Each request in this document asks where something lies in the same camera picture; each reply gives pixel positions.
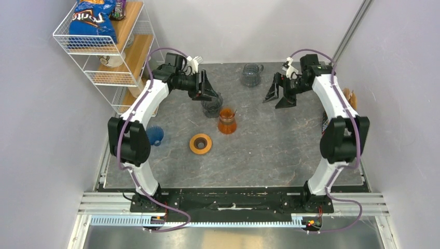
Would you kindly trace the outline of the wooden ring dripper holder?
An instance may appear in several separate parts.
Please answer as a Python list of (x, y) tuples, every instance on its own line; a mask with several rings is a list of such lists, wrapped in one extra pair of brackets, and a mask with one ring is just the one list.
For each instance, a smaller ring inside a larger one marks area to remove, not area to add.
[(189, 148), (196, 155), (207, 154), (212, 146), (212, 139), (204, 133), (194, 135), (189, 141)]

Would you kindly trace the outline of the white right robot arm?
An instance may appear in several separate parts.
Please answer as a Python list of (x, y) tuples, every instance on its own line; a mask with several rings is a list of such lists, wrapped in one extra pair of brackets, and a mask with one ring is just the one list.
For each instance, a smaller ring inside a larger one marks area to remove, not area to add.
[(318, 208), (331, 202), (328, 196), (340, 172), (352, 161), (360, 164), (370, 120), (360, 116), (339, 86), (333, 65), (323, 65), (315, 53), (300, 58), (300, 69), (293, 58), (283, 63), (284, 73), (275, 73), (264, 102), (278, 100), (276, 109), (297, 105), (297, 95), (313, 91), (321, 101), (325, 120), (320, 140), (321, 160), (300, 194), (300, 205)]

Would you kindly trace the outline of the orange glass carafe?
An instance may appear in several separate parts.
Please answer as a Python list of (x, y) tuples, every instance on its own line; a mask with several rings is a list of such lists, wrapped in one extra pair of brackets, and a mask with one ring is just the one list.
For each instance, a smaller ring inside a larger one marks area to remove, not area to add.
[(235, 120), (236, 111), (229, 107), (222, 108), (219, 112), (218, 129), (223, 134), (232, 134), (237, 129)]

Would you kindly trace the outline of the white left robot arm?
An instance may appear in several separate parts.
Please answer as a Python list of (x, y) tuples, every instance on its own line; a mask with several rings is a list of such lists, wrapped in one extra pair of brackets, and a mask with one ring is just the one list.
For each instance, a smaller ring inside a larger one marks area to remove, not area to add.
[(210, 101), (217, 96), (205, 70), (199, 70), (201, 56), (168, 52), (163, 64), (149, 69), (150, 79), (134, 103), (120, 117), (107, 123), (109, 149), (121, 170), (128, 171), (135, 191), (153, 197), (160, 190), (149, 166), (151, 152), (146, 126), (153, 112), (173, 90), (187, 92), (193, 101)]

